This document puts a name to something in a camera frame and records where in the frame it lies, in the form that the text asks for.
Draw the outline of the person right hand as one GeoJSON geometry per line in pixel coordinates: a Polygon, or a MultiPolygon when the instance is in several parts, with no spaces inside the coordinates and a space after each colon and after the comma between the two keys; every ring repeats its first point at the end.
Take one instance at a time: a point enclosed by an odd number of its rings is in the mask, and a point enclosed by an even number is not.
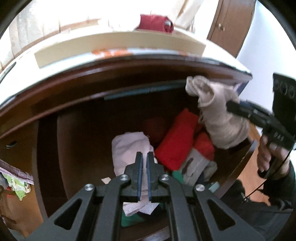
{"type": "Polygon", "coordinates": [[[279,169],[281,175],[286,175],[290,166],[289,151],[275,143],[268,144],[268,138],[262,135],[259,142],[258,155],[257,155],[257,166],[260,172],[268,171],[270,163],[273,157],[276,158],[277,165],[283,165],[279,169]]]}

